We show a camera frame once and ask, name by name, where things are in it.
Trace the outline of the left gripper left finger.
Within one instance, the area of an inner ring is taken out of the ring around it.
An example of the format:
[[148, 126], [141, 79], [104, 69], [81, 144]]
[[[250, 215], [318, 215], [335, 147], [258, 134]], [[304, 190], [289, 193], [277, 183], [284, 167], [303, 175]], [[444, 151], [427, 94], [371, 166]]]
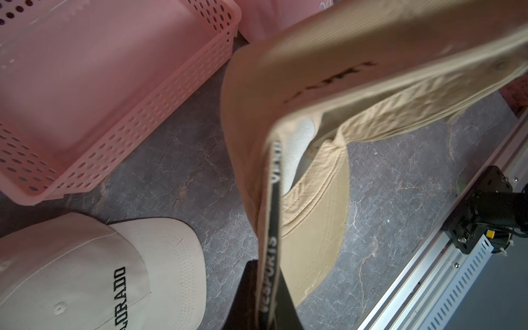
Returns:
[[258, 261], [246, 263], [223, 330], [255, 330]]

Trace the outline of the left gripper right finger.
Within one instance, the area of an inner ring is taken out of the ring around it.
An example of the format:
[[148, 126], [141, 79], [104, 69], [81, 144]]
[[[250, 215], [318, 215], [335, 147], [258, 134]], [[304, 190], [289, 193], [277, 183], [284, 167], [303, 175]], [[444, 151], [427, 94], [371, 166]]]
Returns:
[[286, 281], [279, 268], [274, 269], [272, 285], [272, 329], [303, 330]]

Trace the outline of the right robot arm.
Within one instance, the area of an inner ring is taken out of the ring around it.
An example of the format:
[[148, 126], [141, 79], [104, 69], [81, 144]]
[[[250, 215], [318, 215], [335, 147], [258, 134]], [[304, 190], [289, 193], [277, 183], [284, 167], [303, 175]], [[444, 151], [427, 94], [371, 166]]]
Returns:
[[470, 198], [474, 222], [492, 228], [519, 229], [527, 234], [525, 192], [479, 192]]

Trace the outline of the pink baseball cap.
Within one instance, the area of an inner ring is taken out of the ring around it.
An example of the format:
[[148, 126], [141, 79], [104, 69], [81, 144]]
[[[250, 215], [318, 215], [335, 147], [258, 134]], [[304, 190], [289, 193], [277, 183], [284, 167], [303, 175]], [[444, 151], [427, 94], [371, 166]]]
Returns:
[[239, 33], [249, 43], [271, 37], [319, 12], [333, 0], [236, 0], [241, 10]]

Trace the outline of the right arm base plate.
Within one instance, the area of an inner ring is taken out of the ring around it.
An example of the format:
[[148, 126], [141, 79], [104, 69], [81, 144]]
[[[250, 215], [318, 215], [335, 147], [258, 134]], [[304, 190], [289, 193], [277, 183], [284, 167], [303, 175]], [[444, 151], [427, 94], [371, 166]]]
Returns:
[[497, 166], [488, 166], [457, 202], [441, 229], [463, 254], [488, 230], [519, 229], [518, 195]]

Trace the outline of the cream baseball cap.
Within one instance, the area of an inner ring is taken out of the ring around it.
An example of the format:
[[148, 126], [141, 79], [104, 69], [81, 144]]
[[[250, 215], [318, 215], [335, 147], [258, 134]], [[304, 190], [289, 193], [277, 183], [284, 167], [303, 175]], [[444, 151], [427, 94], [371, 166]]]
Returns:
[[1, 239], [2, 329], [197, 329], [206, 267], [171, 218], [105, 225], [69, 213]]

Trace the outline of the beige cap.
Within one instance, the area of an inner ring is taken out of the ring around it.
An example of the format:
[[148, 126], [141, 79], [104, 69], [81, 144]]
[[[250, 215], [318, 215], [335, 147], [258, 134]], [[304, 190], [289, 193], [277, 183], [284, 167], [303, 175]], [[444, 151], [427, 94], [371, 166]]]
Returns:
[[296, 307], [338, 258], [350, 143], [455, 118], [526, 71], [526, 1], [341, 1], [235, 52], [221, 123], [259, 243], [258, 329], [274, 269]]

